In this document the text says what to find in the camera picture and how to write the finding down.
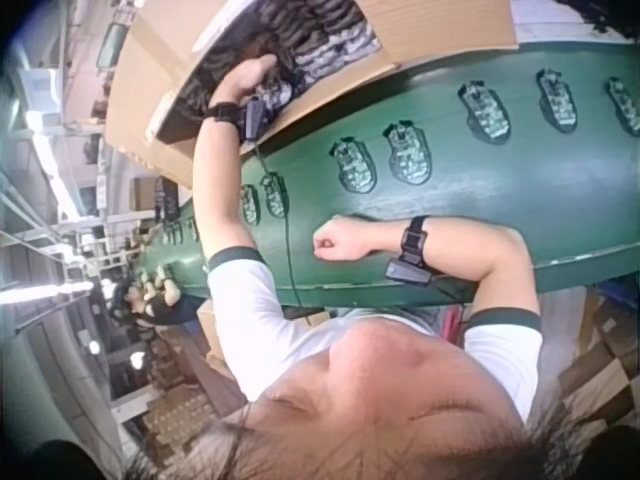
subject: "black wrist strap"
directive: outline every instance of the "black wrist strap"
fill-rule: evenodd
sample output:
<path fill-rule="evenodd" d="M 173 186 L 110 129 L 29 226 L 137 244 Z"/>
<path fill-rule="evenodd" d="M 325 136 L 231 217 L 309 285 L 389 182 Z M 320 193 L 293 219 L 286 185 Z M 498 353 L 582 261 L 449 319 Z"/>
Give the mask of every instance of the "black wrist strap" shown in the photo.
<path fill-rule="evenodd" d="M 421 215 L 411 220 L 409 228 L 404 231 L 400 245 L 402 248 L 400 261 L 422 269 L 426 268 L 422 251 L 424 242 L 427 240 L 427 233 L 422 230 L 422 225 L 427 217 L 428 215 Z"/>
<path fill-rule="evenodd" d="M 238 129 L 240 143 L 242 143 L 244 142 L 245 134 L 245 115 L 245 109 L 238 104 L 233 102 L 220 102 L 207 109 L 205 118 L 213 117 L 216 122 L 226 122 L 235 126 Z"/>

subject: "black sleeve trim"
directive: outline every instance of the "black sleeve trim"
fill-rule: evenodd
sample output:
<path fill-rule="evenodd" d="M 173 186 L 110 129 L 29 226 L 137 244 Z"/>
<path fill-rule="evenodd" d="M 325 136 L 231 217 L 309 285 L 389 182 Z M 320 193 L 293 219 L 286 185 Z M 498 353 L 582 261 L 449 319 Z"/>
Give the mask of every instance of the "black sleeve trim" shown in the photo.
<path fill-rule="evenodd" d="M 214 254 L 207 262 L 207 270 L 212 272 L 216 267 L 232 260 L 255 260 L 265 263 L 262 255 L 255 248 L 251 247 L 229 247 Z"/>
<path fill-rule="evenodd" d="M 514 307 L 488 308 L 474 313 L 469 319 L 469 328 L 483 325 L 519 325 L 541 331 L 540 315 Z"/>

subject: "electronic component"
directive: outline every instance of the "electronic component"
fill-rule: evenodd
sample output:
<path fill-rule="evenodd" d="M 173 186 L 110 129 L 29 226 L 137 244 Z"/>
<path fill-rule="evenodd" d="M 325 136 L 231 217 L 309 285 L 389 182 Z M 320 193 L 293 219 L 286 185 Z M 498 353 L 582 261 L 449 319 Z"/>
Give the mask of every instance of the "electronic component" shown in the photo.
<path fill-rule="evenodd" d="M 240 190 L 242 216 L 244 221 L 254 227 L 260 223 L 260 203 L 258 190 L 253 185 L 243 185 Z"/>
<path fill-rule="evenodd" d="M 244 138 L 247 142 L 255 143 L 262 136 L 269 125 L 266 105 L 258 98 L 251 98 L 245 107 Z"/>
<path fill-rule="evenodd" d="M 421 185 L 431 176 L 431 152 L 424 132 L 409 120 L 391 124 L 383 132 L 391 145 L 389 166 L 398 180 Z"/>
<path fill-rule="evenodd" d="M 262 177 L 260 185 L 267 197 L 267 210 L 276 218 L 285 218 L 289 213 L 289 199 L 284 186 L 284 179 L 277 173 L 270 172 Z"/>
<path fill-rule="evenodd" d="M 616 116 L 622 128 L 629 135 L 640 137 L 640 112 L 622 81 L 617 77 L 609 78 L 606 90 L 616 107 Z"/>
<path fill-rule="evenodd" d="M 189 235 L 194 242 L 200 241 L 200 232 L 198 231 L 198 225 L 194 217 L 189 217 L 187 220 L 187 228 L 189 229 Z"/>
<path fill-rule="evenodd" d="M 362 142 L 353 137 L 341 138 L 329 155 L 338 161 L 338 179 L 351 193 L 369 193 L 376 186 L 376 167 Z"/>
<path fill-rule="evenodd" d="M 467 125 L 476 138 L 492 145 L 502 145 L 509 139 L 509 114 L 494 90 L 481 80 L 473 80 L 460 87 L 458 96 L 467 108 Z"/>
<path fill-rule="evenodd" d="M 184 241 L 184 237 L 182 236 L 182 225 L 180 224 L 180 222 L 174 223 L 169 228 L 171 229 L 173 244 L 181 245 Z"/>
<path fill-rule="evenodd" d="M 536 81 L 542 92 L 540 109 L 545 120 L 562 133 L 573 132 L 578 126 L 578 111 L 562 74 L 543 68 L 537 73 Z"/>

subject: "eye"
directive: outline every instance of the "eye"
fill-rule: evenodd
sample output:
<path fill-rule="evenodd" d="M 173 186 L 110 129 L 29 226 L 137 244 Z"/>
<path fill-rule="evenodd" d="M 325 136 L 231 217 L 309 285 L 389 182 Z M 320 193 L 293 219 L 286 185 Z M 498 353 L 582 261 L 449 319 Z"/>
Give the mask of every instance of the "eye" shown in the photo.
<path fill-rule="evenodd" d="M 412 415 L 411 417 L 408 418 L 408 420 L 414 421 L 420 418 L 438 415 L 439 413 L 442 413 L 442 412 L 455 412 L 455 411 L 484 413 L 485 409 L 480 404 L 472 400 L 462 400 L 462 399 L 449 397 L 444 399 L 443 401 L 430 403 L 429 405 L 426 405 L 422 409 L 421 413 L 419 413 L 418 415 Z"/>
<path fill-rule="evenodd" d="M 291 398 L 287 398 L 287 397 L 272 397 L 270 398 L 270 400 L 273 403 L 277 403 L 278 405 L 281 405 L 285 408 L 288 408 L 290 410 L 294 410 L 296 412 L 301 412 L 301 413 L 307 413 L 307 410 L 305 408 L 303 408 L 299 402 L 296 402 L 294 400 L 292 400 Z"/>

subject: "hand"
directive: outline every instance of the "hand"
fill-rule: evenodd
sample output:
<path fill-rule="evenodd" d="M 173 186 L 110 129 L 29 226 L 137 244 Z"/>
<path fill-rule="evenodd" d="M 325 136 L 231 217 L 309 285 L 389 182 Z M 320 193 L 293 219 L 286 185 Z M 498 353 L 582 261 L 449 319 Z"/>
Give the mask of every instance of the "hand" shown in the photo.
<path fill-rule="evenodd" d="M 368 234 L 371 222 L 334 216 L 313 234 L 313 253 L 331 262 L 353 261 L 366 257 L 373 248 Z"/>
<path fill-rule="evenodd" d="M 239 103 L 242 98 L 260 85 L 265 75 L 276 64 L 277 58 L 269 53 L 260 58 L 245 60 L 233 68 L 220 81 L 209 106 L 219 102 Z"/>

